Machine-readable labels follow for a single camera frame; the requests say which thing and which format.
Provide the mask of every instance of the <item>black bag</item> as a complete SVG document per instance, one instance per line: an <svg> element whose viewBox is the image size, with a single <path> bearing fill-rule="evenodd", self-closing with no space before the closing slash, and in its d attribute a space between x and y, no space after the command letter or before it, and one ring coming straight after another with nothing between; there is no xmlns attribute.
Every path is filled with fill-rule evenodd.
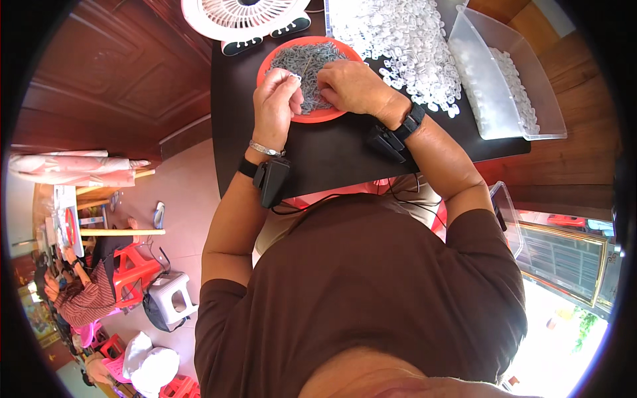
<svg viewBox="0 0 637 398"><path fill-rule="evenodd" d="M179 325L177 325L173 330L170 330L168 328L168 325L166 325L166 321L164 321L164 317L161 315L161 311L159 311L159 307L157 307L155 300L153 300L153 297L149 293L144 294L144 300L142 301L142 304L144 305L144 311L146 312L146 316L148 317L150 323L164 332L172 333L183 326L184 323L188 319L190 319L190 316L186 316L184 319L182 319Z"/></svg>
<svg viewBox="0 0 637 398"><path fill-rule="evenodd" d="M168 259L168 256L166 255L166 253L164 253L164 250L162 250L161 247L159 248L159 250L164 255L164 258L166 259L166 261L168 261L168 264L170 265L170 260ZM148 288L146 289L146 292L144 293L144 299L142 300L141 303L142 305L144 305L144 312L146 313L148 320L150 321L150 323L153 324L154 327L158 328L159 330L163 332L172 333L175 330L179 329L181 326L183 326L184 323L188 319L190 319L190 316L186 316L184 319L182 319L179 325L177 325L173 330L170 330L168 328L168 325L166 325L166 321L164 321L164 317L161 315L161 311L159 311L159 307L157 306L157 303L155 302L155 300L153 300L153 297L148 292L150 290L150 287L153 285L153 283L155 283L163 275L168 275L169 273L170 273L170 268L167 271L162 271L159 275L157 275L157 277L152 282L150 282L150 284L148 285Z"/></svg>

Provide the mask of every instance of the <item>flip-flop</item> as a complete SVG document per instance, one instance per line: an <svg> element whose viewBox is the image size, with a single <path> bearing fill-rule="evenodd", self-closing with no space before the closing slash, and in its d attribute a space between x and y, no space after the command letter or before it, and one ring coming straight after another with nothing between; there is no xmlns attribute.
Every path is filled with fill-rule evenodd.
<svg viewBox="0 0 637 398"><path fill-rule="evenodd" d="M115 211L115 208L117 207L117 203L119 203L119 191L118 190L116 190L115 193L113 193L113 195L111 196L111 203L110 203L111 211Z"/></svg>
<svg viewBox="0 0 637 398"><path fill-rule="evenodd" d="M153 214L153 227L155 229L163 229L164 228L164 212L166 210L166 205L163 202L157 203L157 210L155 210L155 214Z"/></svg>

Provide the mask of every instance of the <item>black table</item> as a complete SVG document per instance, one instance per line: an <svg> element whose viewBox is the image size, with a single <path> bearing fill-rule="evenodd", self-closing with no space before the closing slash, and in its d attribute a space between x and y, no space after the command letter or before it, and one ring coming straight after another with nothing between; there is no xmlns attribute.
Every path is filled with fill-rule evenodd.
<svg viewBox="0 0 637 398"><path fill-rule="evenodd" d="M261 62L272 50L288 40L301 36L325 36L323 13L312 14L311 19L312 25L303 32L278 39L267 37L259 46L234 57L226 57L218 48L213 51L210 108L215 167L221 196L230 185L252 137L252 93L256 88ZM383 66L382 60L367 61L375 71ZM531 143L523 138L482 139L464 93L457 104L460 115L455 118L449 118L442 111L433 113L432 118L463 147L474 162L531 151ZM318 124L292 122L285 145L286 158L292 162L292 177L286 184L283 198L418 171L415 166L396 164L364 144L364 137L374 123L375 119L369 115L353 113Z"/></svg>

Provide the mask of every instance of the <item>silver bangle bracelet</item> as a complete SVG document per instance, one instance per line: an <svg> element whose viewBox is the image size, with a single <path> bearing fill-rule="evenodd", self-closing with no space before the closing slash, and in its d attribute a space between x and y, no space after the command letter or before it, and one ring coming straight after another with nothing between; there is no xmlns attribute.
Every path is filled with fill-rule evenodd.
<svg viewBox="0 0 637 398"><path fill-rule="evenodd" d="M285 149L283 149L281 152L279 151L275 151L274 149L270 149L267 148L263 145L257 144L256 142L250 140L250 148L254 149L255 151L261 152L261 153L265 153L266 155L270 155L270 156L274 156L274 157L283 157L285 156Z"/></svg>

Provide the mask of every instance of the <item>pink tile floor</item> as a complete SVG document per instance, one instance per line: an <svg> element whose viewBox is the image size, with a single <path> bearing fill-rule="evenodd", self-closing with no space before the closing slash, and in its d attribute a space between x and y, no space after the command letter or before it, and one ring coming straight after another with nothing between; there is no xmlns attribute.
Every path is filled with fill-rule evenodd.
<svg viewBox="0 0 637 398"><path fill-rule="evenodd" d="M188 293L198 304L201 252L220 201L212 139L168 159L154 175L137 179L135 187L120 190L120 201L115 212L109 214L110 224L118 228L127 227L125 220L128 216L137 219L140 229L152 228L157 202L162 201L166 205L166 235L153 238L153 253L159 258L161 246L171 261L172 270L183 271L190 276ZM146 241L147 237L143 236L141 240ZM179 374L195 378L193 354L197 314L194 313L191 318L181 328L167 333L156 329L143 307L138 306L128 315L112 315L102 319L101 323L109 334L117 333L126 343L143 331L154 346L171 348L179 354Z"/></svg>

